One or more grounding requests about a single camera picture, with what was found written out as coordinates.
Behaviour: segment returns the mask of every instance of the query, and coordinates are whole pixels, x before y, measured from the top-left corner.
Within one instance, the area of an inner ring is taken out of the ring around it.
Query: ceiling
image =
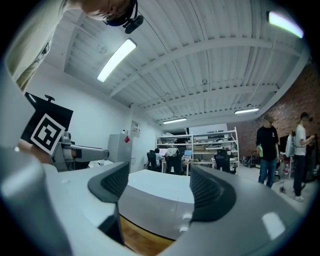
[[[288,90],[309,57],[303,39],[267,23],[267,11],[284,13],[267,0],[138,3],[145,21],[130,35],[68,11],[45,61],[158,124],[187,118],[168,130],[257,118]],[[128,37],[137,48],[104,83],[98,81]],[[252,107],[261,111],[234,115]]]

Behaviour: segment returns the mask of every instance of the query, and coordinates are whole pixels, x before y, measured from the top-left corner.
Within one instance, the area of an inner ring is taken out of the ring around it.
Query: brick wall
[[[273,126],[279,138],[294,131],[302,112],[313,117],[306,135],[320,136],[320,74],[315,65],[307,65],[282,98],[266,113],[274,118]],[[263,115],[256,120],[228,123],[228,130],[236,127],[239,155],[250,156],[256,149],[257,130],[263,125]]]

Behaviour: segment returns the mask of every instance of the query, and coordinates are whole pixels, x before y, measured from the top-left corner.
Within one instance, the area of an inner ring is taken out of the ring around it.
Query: person
[[[309,117],[308,113],[303,112],[301,114],[299,124],[295,131],[295,137],[293,139],[295,163],[293,190],[294,199],[298,202],[304,201],[304,198],[301,196],[301,190],[305,169],[306,146],[311,144],[315,139],[314,135],[311,135],[306,139],[306,127],[309,125],[311,120],[312,119]]]
[[[155,152],[155,162],[156,162],[156,166],[157,166],[157,167],[160,167],[161,161],[164,159],[164,157],[162,157],[162,155],[160,155],[160,150],[159,150],[159,148],[156,148],[156,149],[154,150],[154,152]]]
[[[278,148],[278,133],[272,123],[274,119],[269,114],[263,117],[263,126],[256,133],[256,151],[260,154],[260,145],[262,147],[263,156],[260,159],[260,175],[258,182],[264,184],[267,176],[266,186],[271,188],[274,183],[276,173],[276,165],[280,160]]]
[[[4,61],[13,80],[23,93],[26,92],[30,80],[50,50],[56,27],[66,11],[81,9],[92,19],[121,26],[131,17],[135,4],[135,0],[43,1],[25,20],[5,55]],[[25,140],[20,139],[18,147],[44,164],[52,163],[46,152]]]

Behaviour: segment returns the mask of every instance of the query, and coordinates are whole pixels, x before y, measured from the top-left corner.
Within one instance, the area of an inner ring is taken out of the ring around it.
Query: fluorescent light
[[[270,24],[283,28],[295,34],[299,38],[302,38],[304,36],[304,32],[300,27],[273,11],[269,12],[268,20]]]
[[[116,66],[136,47],[137,44],[132,39],[127,39],[111,56],[104,68],[101,70],[97,79],[101,82],[104,82],[110,73],[116,68]]]
[[[245,109],[245,110],[238,110],[234,112],[236,115],[237,114],[244,114],[244,113],[250,113],[250,112],[257,112],[259,108],[250,108],[250,109]]]
[[[33,100],[33,101],[34,101],[34,103],[37,103],[37,102],[36,102],[36,100],[35,100],[35,98],[34,98],[34,97],[32,97],[30,94],[29,94],[29,97],[30,97],[30,99],[31,99],[31,100]]]
[[[163,124],[171,124],[171,123],[176,123],[176,122],[181,122],[181,121],[186,121],[186,118],[181,118],[181,119],[176,119],[176,120],[171,120],[171,121],[165,121]]]

